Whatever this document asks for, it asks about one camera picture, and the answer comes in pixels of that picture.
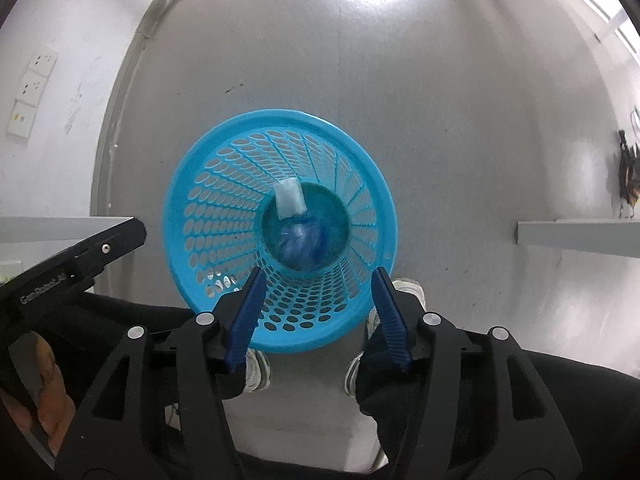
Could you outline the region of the person's left hand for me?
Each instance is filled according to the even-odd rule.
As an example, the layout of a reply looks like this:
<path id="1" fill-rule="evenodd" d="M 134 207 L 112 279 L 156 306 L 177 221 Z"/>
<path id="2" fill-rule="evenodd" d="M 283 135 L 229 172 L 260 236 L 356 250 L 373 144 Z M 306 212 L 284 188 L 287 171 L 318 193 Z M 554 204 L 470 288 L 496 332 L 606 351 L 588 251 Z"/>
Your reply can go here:
<path id="1" fill-rule="evenodd" d="M 1 390 L 2 404 L 23 436 L 32 436 L 35 422 L 38 422 L 46 435 L 47 448 L 57 456 L 76 408 L 66 392 L 50 344 L 39 334 L 29 332 L 10 345 L 9 363 L 17 372 L 17 378 L 26 388 L 35 409 L 31 411 L 4 389 Z"/>

